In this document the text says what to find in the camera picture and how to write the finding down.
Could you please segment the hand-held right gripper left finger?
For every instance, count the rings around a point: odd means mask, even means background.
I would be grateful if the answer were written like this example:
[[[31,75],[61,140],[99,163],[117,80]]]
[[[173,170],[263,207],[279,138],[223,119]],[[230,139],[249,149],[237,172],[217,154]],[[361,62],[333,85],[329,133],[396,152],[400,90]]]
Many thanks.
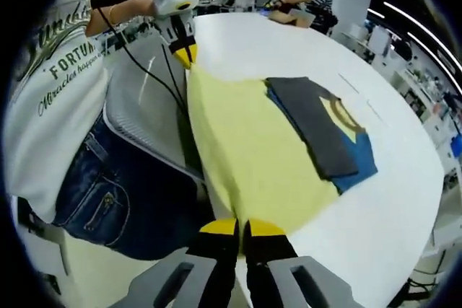
[[[168,255],[137,276],[127,307],[226,307],[235,283],[239,250],[237,219],[203,226],[188,247]]]

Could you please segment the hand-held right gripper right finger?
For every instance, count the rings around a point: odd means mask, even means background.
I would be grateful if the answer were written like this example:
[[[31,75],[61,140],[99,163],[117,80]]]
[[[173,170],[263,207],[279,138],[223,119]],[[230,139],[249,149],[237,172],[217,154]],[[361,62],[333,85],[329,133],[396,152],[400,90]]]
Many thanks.
[[[282,229],[245,224],[247,287],[254,307],[356,307],[351,286],[310,256],[299,256]]]

